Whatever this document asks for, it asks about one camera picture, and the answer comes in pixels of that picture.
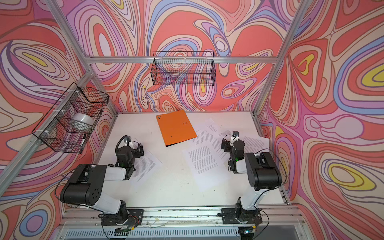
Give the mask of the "orange black folder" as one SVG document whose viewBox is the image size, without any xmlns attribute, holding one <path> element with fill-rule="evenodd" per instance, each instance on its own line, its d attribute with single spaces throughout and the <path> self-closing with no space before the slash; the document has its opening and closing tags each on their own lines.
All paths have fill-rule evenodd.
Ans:
<svg viewBox="0 0 384 240">
<path fill-rule="evenodd" d="M 166 147 L 197 137 L 184 110 L 156 116 Z"/>
</svg>

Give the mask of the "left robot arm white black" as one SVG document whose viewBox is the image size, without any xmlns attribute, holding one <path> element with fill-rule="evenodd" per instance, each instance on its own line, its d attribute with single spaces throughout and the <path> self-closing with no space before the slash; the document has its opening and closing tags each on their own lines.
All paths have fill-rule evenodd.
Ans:
<svg viewBox="0 0 384 240">
<path fill-rule="evenodd" d="M 125 135 L 115 147 L 115 164 L 78 165 L 57 198 L 69 205 L 90 208 L 99 211 L 103 226 L 124 226 L 137 217 L 127 210 L 125 201 L 109 196 L 103 190 L 105 182 L 128 181 L 135 173 L 135 160 L 144 156 L 143 145 Z"/>
</svg>

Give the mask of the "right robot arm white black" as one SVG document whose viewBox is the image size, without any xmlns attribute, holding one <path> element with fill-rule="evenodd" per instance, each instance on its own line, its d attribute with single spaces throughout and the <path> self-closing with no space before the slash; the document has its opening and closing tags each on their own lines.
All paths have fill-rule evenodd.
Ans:
<svg viewBox="0 0 384 240">
<path fill-rule="evenodd" d="M 251 190 L 239 197 L 233 208 L 222 208 L 218 214 L 223 224 L 261 224 L 259 204 L 264 196 L 279 188 L 283 183 L 282 175 L 271 155 L 265 149 L 257 153 L 246 153 L 245 142 L 237 137 L 230 141 L 222 139 L 221 149 L 230 154 L 228 171 L 234 174 L 246 174 Z"/>
</svg>

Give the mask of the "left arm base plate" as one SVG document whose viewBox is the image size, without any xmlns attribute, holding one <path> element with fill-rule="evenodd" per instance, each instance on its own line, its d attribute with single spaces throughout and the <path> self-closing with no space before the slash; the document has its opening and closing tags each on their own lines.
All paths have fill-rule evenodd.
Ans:
<svg viewBox="0 0 384 240">
<path fill-rule="evenodd" d="M 143 221 L 143 209 L 128 209 L 126 214 L 117 213 L 114 215 L 99 214 L 102 226 L 131 226 L 137 227 Z"/>
</svg>

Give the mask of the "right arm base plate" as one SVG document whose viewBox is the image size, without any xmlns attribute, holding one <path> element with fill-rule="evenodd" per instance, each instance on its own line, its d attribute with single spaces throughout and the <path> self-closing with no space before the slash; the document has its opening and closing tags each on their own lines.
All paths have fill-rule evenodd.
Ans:
<svg viewBox="0 0 384 240">
<path fill-rule="evenodd" d="M 217 216 L 222 218 L 225 225 L 253 224 L 258 226 L 263 223 L 262 215 L 258 209 L 247 211 L 239 208 L 222 208 Z"/>
</svg>

